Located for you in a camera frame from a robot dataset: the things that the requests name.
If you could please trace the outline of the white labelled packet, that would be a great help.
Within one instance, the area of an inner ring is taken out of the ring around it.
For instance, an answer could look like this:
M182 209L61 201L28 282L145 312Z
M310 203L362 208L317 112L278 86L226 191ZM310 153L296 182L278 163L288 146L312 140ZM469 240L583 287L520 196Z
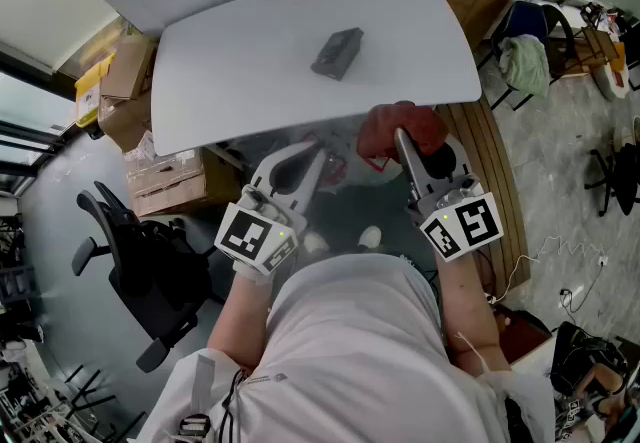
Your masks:
M124 154L127 162L154 161L156 157L153 134L150 131L145 131L138 145Z

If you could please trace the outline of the yellow box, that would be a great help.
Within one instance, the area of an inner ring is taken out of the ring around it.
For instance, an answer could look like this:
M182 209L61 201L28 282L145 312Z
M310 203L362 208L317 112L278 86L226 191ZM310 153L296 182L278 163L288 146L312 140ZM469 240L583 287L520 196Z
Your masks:
M101 81L108 74L114 57L115 53L112 53L96 63L75 83L75 122L79 128L86 128L97 121L101 100Z

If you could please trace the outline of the person's left forearm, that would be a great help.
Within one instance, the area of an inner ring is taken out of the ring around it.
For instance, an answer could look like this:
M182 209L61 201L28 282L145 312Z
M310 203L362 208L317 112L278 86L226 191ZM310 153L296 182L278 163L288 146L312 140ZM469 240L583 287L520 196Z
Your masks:
M207 347L220 351L245 370L253 371L266 346L272 282L257 286L235 273Z

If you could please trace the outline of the white wrist band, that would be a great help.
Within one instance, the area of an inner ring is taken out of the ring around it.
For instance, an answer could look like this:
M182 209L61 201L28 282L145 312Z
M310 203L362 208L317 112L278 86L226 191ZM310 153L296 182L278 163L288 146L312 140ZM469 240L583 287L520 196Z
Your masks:
M257 286L270 285L272 282L272 279L269 274L264 275L257 269L253 268L250 265L245 264L240 260L235 260L232 268L237 275L247 279L248 281L254 283Z

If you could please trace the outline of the blue chair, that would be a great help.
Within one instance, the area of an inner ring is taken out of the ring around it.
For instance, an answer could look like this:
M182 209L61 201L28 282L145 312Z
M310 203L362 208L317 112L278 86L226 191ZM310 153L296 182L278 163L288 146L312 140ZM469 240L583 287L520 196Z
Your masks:
M498 45L502 39L523 34L531 34L537 37L546 49L551 76L549 87L565 76L569 67L578 59L571 26L558 8L550 4L540 5L516 1L511 5L492 33L489 39L489 52L479 65L484 66L491 59L498 62L500 57ZM518 90L506 84L505 92L493 102L491 107L493 109L497 108L511 93L516 91ZM527 102L534 97L526 93L523 94L525 95L522 99L523 102Z

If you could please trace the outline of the black mesh office chair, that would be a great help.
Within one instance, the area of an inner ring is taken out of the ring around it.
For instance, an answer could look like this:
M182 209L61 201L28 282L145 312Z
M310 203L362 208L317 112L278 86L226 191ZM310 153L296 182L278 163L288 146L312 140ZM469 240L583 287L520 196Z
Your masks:
M150 373L197 326L197 312L206 301L225 302L212 286L209 257L215 249L196 252L181 219L167 224L141 220L104 183L94 185L103 199L83 190L76 203L97 222L106 243L86 238L72 259L72 271L80 276L91 259L112 256L109 282L151 338L136 361L141 371Z

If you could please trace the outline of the wooden slat panel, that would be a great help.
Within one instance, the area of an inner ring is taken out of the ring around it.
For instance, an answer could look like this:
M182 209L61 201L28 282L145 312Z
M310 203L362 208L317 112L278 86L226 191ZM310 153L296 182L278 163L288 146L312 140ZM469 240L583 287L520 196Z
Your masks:
M493 193L504 235L475 259L486 290L497 298L530 279L528 244L518 191L498 124L485 98L440 105L436 112L463 145L471 170Z

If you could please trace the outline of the red cloth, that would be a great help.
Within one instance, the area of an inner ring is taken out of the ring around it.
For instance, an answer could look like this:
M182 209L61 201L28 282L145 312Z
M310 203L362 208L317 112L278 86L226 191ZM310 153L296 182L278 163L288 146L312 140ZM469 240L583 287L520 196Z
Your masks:
M356 150L363 159L389 158L400 163L395 145L395 131L403 128L424 155L435 153L449 134L444 120L428 106L411 101L377 105L360 127Z

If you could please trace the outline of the plain brown cardboard box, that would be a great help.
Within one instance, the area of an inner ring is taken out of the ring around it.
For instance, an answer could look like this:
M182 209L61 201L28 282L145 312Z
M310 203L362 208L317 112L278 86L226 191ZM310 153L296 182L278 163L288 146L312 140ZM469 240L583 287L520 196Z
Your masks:
M136 148L151 125L151 90L135 99L119 100L102 96L98 124L105 135L126 153Z

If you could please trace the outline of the black backpack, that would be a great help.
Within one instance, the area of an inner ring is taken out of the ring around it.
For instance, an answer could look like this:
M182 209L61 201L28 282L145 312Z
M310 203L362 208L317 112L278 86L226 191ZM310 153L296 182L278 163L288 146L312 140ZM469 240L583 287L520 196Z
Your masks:
M607 366L622 378L623 385L626 384L628 362L611 341L592 336L570 322L563 322L556 333L550 372L553 388L570 396L595 364Z

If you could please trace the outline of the black metal frame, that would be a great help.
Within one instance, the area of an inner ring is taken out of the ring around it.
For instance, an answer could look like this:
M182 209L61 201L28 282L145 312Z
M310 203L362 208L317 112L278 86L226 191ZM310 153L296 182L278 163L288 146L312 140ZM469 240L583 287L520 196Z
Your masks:
M98 443L127 443L127 438L142 425L147 413L140 411L120 425L104 420L102 409L115 405L118 398L104 393L102 382L99 369L89 371L84 364L79 364L64 378L50 378L45 384L58 401L58 413L74 431Z

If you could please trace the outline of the green cloth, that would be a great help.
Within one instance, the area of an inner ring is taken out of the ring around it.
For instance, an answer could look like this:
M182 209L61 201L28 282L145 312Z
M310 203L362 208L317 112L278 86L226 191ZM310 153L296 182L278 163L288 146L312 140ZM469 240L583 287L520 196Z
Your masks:
M528 95L546 97L551 76L543 43L531 34L523 34L503 38L498 47L506 84Z

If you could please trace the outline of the person's right forearm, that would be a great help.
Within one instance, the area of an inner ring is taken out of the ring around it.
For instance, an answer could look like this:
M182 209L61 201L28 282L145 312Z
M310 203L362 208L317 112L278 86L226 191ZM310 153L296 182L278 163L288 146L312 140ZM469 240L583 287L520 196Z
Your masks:
M486 370L509 371L498 326L471 254L450 262L436 255L436 263L450 361L474 377Z

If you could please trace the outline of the person's white left shoe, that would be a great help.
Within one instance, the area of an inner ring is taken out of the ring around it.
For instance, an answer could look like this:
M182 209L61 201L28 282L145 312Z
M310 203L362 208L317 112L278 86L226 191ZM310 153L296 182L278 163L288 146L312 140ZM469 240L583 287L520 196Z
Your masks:
M303 246L307 253L325 252L330 249L327 241L318 233L308 231L303 238Z

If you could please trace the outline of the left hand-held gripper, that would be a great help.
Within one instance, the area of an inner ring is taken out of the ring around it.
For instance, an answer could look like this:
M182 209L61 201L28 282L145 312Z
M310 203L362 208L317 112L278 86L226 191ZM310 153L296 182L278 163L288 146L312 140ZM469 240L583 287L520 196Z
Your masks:
M325 162L324 147L314 141L295 143L265 157L240 199L227 205L215 247L236 265L271 275L299 245L298 237L307 226L302 214ZM291 194L291 208L263 192Z

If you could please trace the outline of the black swivel chair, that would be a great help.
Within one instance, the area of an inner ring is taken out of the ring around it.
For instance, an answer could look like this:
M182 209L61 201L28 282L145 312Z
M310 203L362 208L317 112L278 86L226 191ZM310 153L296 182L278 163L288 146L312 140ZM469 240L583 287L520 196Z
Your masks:
M640 153L637 146L625 143L619 150L612 149L606 159L596 149L591 149L590 155L597 159L603 173L600 180L584 184L585 190L605 188L604 205L598 215L604 217L610 200L615 198L623 215L628 216L634 206L640 204Z

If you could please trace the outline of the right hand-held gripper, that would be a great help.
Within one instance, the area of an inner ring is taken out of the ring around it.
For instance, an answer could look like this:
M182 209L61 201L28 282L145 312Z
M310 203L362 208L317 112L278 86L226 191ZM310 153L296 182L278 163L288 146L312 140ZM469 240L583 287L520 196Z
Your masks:
M442 146L445 179L441 180L434 180L434 162L419 151L407 130L397 128L394 141L411 187L411 220L444 261L504 235L494 196L472 173L466 150L456 137L449 133Z

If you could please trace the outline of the person's white right shoe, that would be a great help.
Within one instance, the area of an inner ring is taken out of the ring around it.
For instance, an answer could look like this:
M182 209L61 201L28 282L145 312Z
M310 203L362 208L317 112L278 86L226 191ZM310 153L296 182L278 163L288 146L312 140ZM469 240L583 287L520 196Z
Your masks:
M367 227L360 235L357 245L359 247L373 250L380 246L382 240L382 232L377 226Z

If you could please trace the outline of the person's white shirt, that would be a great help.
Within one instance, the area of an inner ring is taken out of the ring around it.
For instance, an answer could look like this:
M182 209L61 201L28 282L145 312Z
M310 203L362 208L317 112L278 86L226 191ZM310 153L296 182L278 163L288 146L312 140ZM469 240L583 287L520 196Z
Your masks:
M136 443L554 443L550 381L455 366L440 294L391 255L310 264L272 287L259 365L182 358Z

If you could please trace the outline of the large taped cardboard box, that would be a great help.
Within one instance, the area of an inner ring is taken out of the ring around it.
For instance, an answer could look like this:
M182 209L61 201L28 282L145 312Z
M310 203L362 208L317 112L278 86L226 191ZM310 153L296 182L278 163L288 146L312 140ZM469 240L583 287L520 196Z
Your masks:
M224 205L240 197L236 168L206 148L157 154L154 161L124 161L132 210L139 217Z

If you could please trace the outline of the person's white shoe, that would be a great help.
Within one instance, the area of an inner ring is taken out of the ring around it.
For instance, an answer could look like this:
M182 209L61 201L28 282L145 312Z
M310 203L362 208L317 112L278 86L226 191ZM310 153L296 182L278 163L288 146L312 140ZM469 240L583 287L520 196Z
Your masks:
M359 247L373 250L380 246L382 240L382 232L377 226L367 227L360 235L357 245Z
M330 249L327 241L318 233L308 231L303 238L303 246L307 253L325 252Z

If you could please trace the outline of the dark brown box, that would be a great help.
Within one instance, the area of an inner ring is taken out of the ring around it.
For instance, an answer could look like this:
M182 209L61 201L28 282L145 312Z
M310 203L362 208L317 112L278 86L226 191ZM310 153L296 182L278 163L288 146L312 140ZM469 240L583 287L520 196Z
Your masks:
M498 326L500 348L509 364L515 363L552 337L548 328L527 311L513 311L497 305L493 312Z

